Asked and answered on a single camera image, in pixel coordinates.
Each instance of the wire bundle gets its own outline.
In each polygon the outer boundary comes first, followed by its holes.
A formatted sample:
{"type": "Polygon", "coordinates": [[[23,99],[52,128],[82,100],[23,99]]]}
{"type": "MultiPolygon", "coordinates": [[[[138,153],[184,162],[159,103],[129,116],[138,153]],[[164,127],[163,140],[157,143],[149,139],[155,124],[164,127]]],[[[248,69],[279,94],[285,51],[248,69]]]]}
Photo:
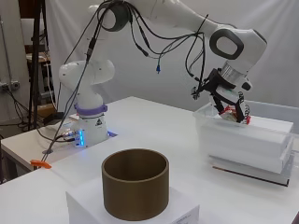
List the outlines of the wire bundle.
{"type": "Polygon", "coordinates": [[[131,23],[131,33],[132,33],[132,37],[133,37],[133,40],[135,42],[135,45],[136,47],[142,51],[142,53],[146,56],[146,57],[150,57],[150,58],[153,58],[153,59],[158,59],[158,65],[157,65],[157,73],[160,73],[161,72],[161,59],[163,58],[163,56],[165,56],[167,53],[173,51],[174,49],[177,49],[180,45],[182,45],[185,41],[187,41],[189,38],[192,38],[194,37],[194,41],[192,43],[192,46],[190,47],[189,51],[188,51],[188,54],[186,56],[186,59],[185,59],[185,68],[186,68],[186,71],[187,73],[189,74],[190,77],[194,78],[195,81],[197,81],[199,83],[198,85],[198,88],[197,88],[197,91],[195,91],[192,96],[193,98],[196,100],[199,98],[199,93],[200,91],[202,91],[202,86],[203,86],[203,76],[204,76],[204,72],[205,72],[205,63],[206,63],[206,43],[205,43],[205,33],[201,32],[201,28],[203,26],[203,24],[205,23],[206,21],[206,18],[208,17],[208,15],[206,15],[205,19],[203,20],[203,22],[200,24],[198,30],[196,33],[191,33],[191,34],[188,34],[188,35],[181,35],[181,36],[177,36],[177,37],[164,37],[164,36],[160,36],[160,35],[157,35],[155,34],[150,28],[149,26],[147,25],[147,23],[145,22],[145,20],[142,18],[142,15],[140,14],[140,12],[130,3],[127,3],[125,2],[124,4],[126,4],[126,6],[128,7],[129,11],[130,11],[130,17],[131,19],[129,20],[130,23],[131,23]],[[140,31],[140,34],[142,35],[143,39],[144,39],[144,42],[146,44],[146,46],[148,47],[148,49],[155,55],[158,56],[158,58],[154,58],[154,57],[151,57],[149,55],[148,52],[146,52],[144,49],[142,49],[140,47],[140,45],[138,45],[136,43],[136,40],[135,40],[135,35],[134,35],[134,28],[133,28],[133,19],[132,17],[135,17],[135,21],[137,23],[137,26],[139,27],[139,31],[140,31]],[[163,40],[172,40],[172,42],[170,44],[168,44],[161,52],[156,52],[155,50],[153,50],[150,46],[150,42],[149,40],[147,39],[146,35],[145,35],[145,32],[139,22],[139,20],[142,21],[142,23],[144,24],[144,26],[147,28],[147,30],[152,34],[154,35],[155,37],[157,38],[160,38],[160,39],[163,39],[163,40]],[[188,61],[189,61],[189,58],[190,58],[190,55],[192,53],[192,50],[197,42],[197,40],[200,39],[203,43],[202,45],[202,48],[199,52],[199,54],[197,54],[197,56],[194,58],[194,60],[192,61],[192,63],[190,64],[190,66],[188,66],[188,61]],[[192,67],[198,62],[198,60],[202,58],[203,61],[202,61],[202,69],[201,69],[201,74],[200,74],[200,77],[197,77],[193,72],[192,72],[192,67]]]}
{"type": "Polygon", "coordinates": [[[20,119],[20,123],[15,123],[15,124],[2,124],[0,125],[0,127],[8,127],[8,126],[18,126],[19,128],[21,128],[22,130],[25,128],[26,125],[28,125],[28,122],[25,121],[25,116],[23,114],[23,112],[25,111],[28,116],[29,116],[29,110],[26,106],[24,106],[23,104],[20,103],[20,101],[18,101],[15,96],[13,95],[13,93],[10,90],[7,90],[7,94],[12,98],[14,106],[15,106],[15,110],[16,113],[18,115],[18,118],[20,119]]]}

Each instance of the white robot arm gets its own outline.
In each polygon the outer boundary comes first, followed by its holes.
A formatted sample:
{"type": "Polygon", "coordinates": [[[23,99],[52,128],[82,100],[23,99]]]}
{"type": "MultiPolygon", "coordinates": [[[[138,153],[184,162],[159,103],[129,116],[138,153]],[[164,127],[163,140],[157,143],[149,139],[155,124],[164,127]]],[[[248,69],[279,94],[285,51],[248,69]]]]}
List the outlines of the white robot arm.
{"type": "MultiPolygon", "coordinates": [[[[169,27],[181,27],[198,32],[200,25],[201,32],[209,39],[211,50],[227,59],[222,69],[214,69],[201,90],[209,91],[210,101],[218,109],[224,119],[230,119],[236,122],[248,123],[249,109],[244,103],[243,93],[235,91],[237,88],[249,91],[251,83],[247,79],[248,72],[262,57],[267,43],[265,39],[254,30],[240,30],[233,25],[220,24],[209,20],[194,12],[179,0],[110,0],[106,1],[102,8],[109,7],[109,12],[104,17],[104,28],[108,32],[118,32],[130,20],[129,7],[135,8],[143,18],[156,23],[163,23],[169,27]],[[224,108],[222,103],[235,106],[235,108],[224,108]]],[[[98,6],[90,7],[91,12],[99,11],[98,6]]],[[[93,48],[88,50],[88,61],[93,48]]],[[[79,89],[78,108],[80,121],[85,123],[86,132],[97,123],[97,129],[101,129],[102,135],[107,133],[107,128],[103,118],[103,111],[100,108],[103,105],[102,98],[91,90],[91,85],[108,81],[114,76],[114,66],[110,61],[95,63],[91,61],[90,68],[86,71],[79,89]]],[[[71,63],[62,66],[60,70],[60,80],[62,83],[73,90],[79,81],[80,72],[84,68],[84,62],[71,63]]],[[[89,140],[89,145],[94,145],[107,138],[107,135],[99,137],[94,135],[89,140]]]]}

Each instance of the brown cylinder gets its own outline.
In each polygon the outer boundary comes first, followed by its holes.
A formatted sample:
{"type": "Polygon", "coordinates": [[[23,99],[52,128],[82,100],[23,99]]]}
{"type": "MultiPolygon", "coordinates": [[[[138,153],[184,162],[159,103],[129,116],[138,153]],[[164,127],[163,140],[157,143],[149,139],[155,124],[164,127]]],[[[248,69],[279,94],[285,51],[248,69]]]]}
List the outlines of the brown cylinder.
{"type": "Polygon", "coordinates": [[[152,150],[129,149],[102,164],[104,206],[113,216],[141,221],[158,216],[168,205],[169,163],[152,150]]]}

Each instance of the white table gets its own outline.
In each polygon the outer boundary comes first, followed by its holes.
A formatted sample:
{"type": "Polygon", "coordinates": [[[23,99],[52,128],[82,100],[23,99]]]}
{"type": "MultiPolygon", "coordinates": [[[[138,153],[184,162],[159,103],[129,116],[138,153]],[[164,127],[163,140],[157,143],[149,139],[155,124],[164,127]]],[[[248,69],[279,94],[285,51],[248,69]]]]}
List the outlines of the white table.
{"type": "Polygon", "coordinates": [[[201,224],[287,224],[299,210],[299,171],[288,188],[214,170],[200,153],[192,112],[130,97],[109,105],[119,136],[0,187],[4,224],[67,224],[65,191],[101,175],[116,151],[143,147],[170,162],[170,185],[200,203],[201,224]]]}
{"type": "MultiPolygon", "coordinates": [[[[67,126],[71,121],[71,119],[67,119],[64,124],[67,126]]],[[[49,138],[53,138],[58,126],[59,123],[54,126],[41,128],[40,132],[49,138]]],[[[8,179],[10,180],[18,177],[16,164],[26,172],[33,171],[34,167],[31,166],[30,161],[41,160],[43,157],[42,152],[47,150],[49,145],[50,141],[41,137],[35,130],[4,139],[2,141],[2,149],[7,167],[8,179]]],[[[53,146],[53,150],[55,150],[55,153],[49,156],[49,163],[62,160],[83,149],[74,148],[71,143],[56,143],[53,146]]]]}

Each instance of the white pedestal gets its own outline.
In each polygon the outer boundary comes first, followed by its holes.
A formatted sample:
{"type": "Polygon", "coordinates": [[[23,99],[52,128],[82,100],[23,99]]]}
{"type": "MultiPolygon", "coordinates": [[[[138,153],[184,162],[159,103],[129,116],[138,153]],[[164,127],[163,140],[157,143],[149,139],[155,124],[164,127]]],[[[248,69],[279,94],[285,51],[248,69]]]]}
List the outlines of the white pedestal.
{"type": "Polygon", "coordinates": [[[106,211],[101,178],[68,191],[66,199],[70,224],[198,224],[198,203],[173,188],[169,204],[159,216],[138,222],[117,219],[106,211]]]}
{"type": "Polygon", "coordinates": [[[199,127],[208,155],[280,174],[290,157],[292,122],[251,117],[249,126],[209,119],[199,127]]]}

